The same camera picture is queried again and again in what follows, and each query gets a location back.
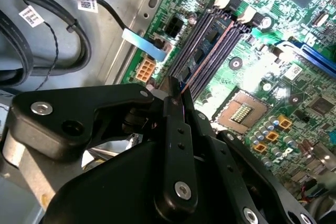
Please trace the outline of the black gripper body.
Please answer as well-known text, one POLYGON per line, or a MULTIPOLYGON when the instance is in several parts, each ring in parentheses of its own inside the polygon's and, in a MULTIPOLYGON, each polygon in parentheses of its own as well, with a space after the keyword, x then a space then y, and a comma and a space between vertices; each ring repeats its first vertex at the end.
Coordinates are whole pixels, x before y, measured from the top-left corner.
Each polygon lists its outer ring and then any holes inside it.
POLYGON ((210 165, 192 146, 145 142, 67 182, 44 223, 234 223, 210 165))

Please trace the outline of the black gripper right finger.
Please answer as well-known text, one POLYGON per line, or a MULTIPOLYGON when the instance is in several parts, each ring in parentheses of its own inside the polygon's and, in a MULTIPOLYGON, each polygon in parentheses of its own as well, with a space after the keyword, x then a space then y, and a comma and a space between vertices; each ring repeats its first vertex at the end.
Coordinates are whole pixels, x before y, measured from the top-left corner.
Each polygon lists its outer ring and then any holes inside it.
POLYGON ((215 134, 208 118, 194 108, 191 92, 182 92, 193 139, 218 177, 227 200, 227 223, 314 223, 278 179, 229 131, 215 134))

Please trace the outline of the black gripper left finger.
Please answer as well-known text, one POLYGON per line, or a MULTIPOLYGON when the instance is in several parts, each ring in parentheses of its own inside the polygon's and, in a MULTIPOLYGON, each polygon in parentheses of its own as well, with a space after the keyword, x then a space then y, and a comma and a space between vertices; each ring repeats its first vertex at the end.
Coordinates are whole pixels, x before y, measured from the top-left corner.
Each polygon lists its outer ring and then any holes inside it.
POLYGON ((5 158, 47 211, 67 182, 145 142, 192 146, 178 81, 26 92, 13 99, 5 158))

